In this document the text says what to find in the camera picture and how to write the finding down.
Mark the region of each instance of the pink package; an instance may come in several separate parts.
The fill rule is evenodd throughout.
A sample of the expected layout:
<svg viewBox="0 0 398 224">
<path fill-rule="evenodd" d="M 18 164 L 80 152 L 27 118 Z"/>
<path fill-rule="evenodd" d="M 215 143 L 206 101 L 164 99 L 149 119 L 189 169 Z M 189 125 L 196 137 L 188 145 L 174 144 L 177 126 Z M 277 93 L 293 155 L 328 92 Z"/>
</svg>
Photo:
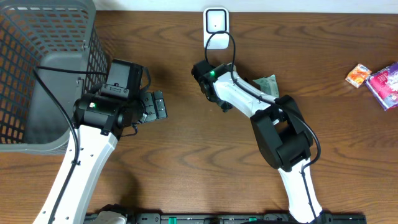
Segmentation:
<svg viewBox="0 0 398 224">
<path fill-rule="evenodd" d="M 371 75 L 365 85 L 384 110 L 398 106 L 398 63 Z"/>
</svg>

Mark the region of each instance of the green connector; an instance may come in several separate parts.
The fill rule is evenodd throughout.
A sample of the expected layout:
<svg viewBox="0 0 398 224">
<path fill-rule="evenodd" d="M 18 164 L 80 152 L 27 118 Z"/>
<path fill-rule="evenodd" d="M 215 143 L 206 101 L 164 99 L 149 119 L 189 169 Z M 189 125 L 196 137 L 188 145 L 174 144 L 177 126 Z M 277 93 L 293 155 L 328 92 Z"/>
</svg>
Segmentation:
<svg viewBox="0 0 398 224">
<path fill-rule="evenodd" d="M 175 218 L 175 217 L 170 217 L 170 218 L 169 218 L 169 224 L 177 224 L 177 218 Z"/>
</svg>

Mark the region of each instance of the white background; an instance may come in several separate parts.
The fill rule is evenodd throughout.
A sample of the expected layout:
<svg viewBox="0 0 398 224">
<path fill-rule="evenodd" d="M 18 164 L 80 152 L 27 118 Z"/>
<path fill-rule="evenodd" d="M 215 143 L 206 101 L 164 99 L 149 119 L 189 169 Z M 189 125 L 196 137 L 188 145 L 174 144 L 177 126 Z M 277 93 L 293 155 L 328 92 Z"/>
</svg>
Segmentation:
<svg viewBox="0 0 398 224">
<path fill-rule="evenodd" d="M 97 10 L 398 13 L 398 0 L 94 0 Z"/>
</svg>

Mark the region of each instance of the laundry basket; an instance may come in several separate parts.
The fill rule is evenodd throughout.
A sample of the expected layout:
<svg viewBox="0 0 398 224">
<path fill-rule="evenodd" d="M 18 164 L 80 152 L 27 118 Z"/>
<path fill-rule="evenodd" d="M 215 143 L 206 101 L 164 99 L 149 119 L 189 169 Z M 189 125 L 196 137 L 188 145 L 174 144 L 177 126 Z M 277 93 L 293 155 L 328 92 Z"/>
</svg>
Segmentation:
<svg viewBox="0 0 398 224">
<path fill-rule="evenodd" d="M 61 154 L 68 124 L 35 80 L 47 66 L 107 72 L 94 28 L 91 0 L 0 0 L 0 151 Z M 73 104 L 104 75 L 39 70 L 39 76 L 72 117 Z"/>
</svg>

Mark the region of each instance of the brown wooden surface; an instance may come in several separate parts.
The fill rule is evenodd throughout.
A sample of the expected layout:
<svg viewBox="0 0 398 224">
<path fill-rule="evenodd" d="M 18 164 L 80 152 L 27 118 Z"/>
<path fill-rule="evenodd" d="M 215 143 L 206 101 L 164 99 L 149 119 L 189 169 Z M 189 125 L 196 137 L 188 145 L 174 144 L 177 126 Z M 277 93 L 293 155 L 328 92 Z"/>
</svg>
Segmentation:
<svg viewBox="0 0 398 224">
<path fill-rule="evenodd" d="M 398 223 L 398 109 L 384 112 L 366 87 L 344 81 L 357 63 L 377 71 L 398 60 L 398 16 L 230 16 L 239 74 L 276 74 L 280 94 L 296 99 L 318 134 L 322 156 L 311 170 L 323 208 Z M 169 117 L 120 140 L 89 211 L 109 203 L 165 213 L 288 210 L 281 178 L 260 155 L 249 120 L 208 102 L 190 74 L 204 58 L 202 25 L 201 13 L 97 13 L 106 51 L 149 68 Z M 209 58 L 228 63 L 231 53 L 209 51 Z M 1 223 L 34 220 L 62 159 L 0 155 Z"/>
</svg>

